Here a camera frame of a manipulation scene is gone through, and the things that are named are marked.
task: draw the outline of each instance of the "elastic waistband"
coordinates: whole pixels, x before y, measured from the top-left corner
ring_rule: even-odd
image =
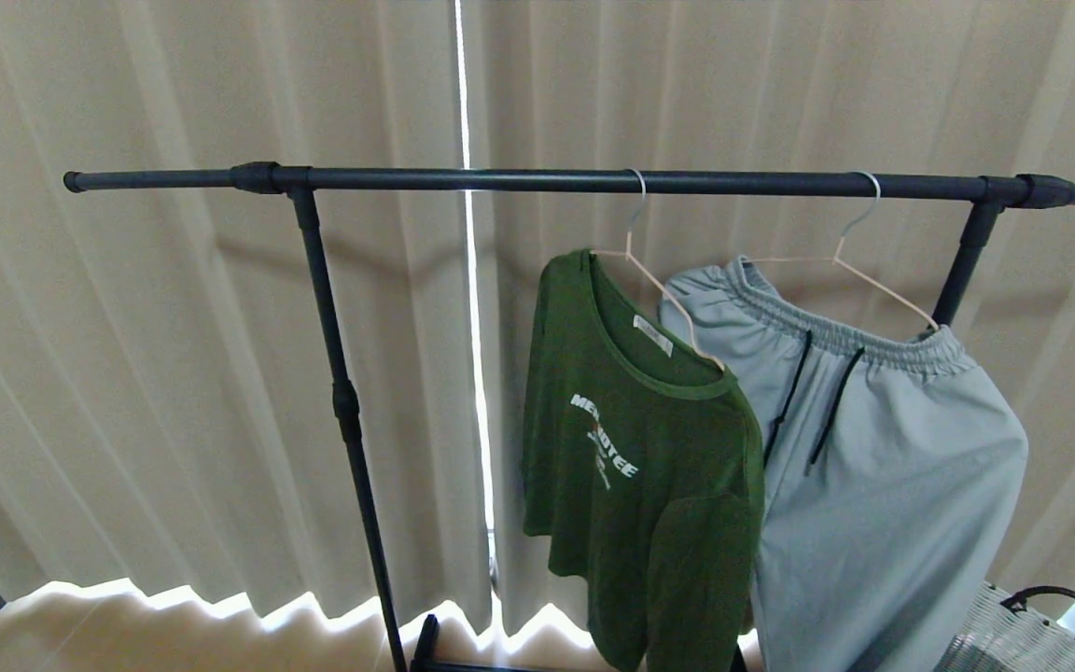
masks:
[[[785,301],[746,256],[735,258],[726,268],[713,267],[712,270],[719,273],[716,280],[722,282],[747,314],[797,339],[802,340],[811,331],[812,345],[816,348],[848,357],[865,348],[862,361],[918,374],[950,375],[977,366],[947,327],[926,332],[913,341],[891,341]]]

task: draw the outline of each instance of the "light blue pants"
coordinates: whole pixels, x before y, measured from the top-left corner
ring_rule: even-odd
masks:
[[[666,286],[762,424],[752,607],[765,669],[935,668],[1028,462],[998,387],[948,328],[879,339],[790,305],[743,258]],[[669,301],[658,315],[687,339]]]

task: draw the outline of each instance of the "shirt logo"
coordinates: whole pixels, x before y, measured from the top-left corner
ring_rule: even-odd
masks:
[[[606,489],[612,489],[612,484],[608,481],[608,464],[611,463],[613,469],[619,472],[619,475],[625,477],[632,477],[636,472],[640,471],[639,468],[634,467],[633,463],[628,462],[619,452],[616,451],[616,446],[613,445],[612,439],[608,438],[605,429],[600,425],[600,409],[597,409],[597,404],[591,403],[591,400],[586,399],[586,397],[580,395],[575,395],[571,397],[571,405],[575,408],[580,408],[591,414],[597,424],[591,427],[588,431],[588,439],[594,443],[597,446],[597,469],[600,471],[600,476],[604,480],[604,487]]]

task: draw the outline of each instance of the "beige floor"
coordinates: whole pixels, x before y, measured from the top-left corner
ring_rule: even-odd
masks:
[[[240,598],[205,604],[191,592],[145,598],[127,586],[105,590],[48,586],[0,612],[0,672],[268,671],[389,672],[392,669],[375,603],[327,620],[302,599],[258,618]],[[499,629],[474,637],[450,604],[441,660],[531,669],[611,669],[586,633],[562,617],[535,619],[505,639]],[[419,621],[405,626],[411,654]]]

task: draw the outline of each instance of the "green shirt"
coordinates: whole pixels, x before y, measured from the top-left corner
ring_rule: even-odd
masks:
[[[730,371],[654,327],[588,251],[542,273],[526,389],[525,532],[588,580],[616,669],[726,672],[762,519],[760,429]]]

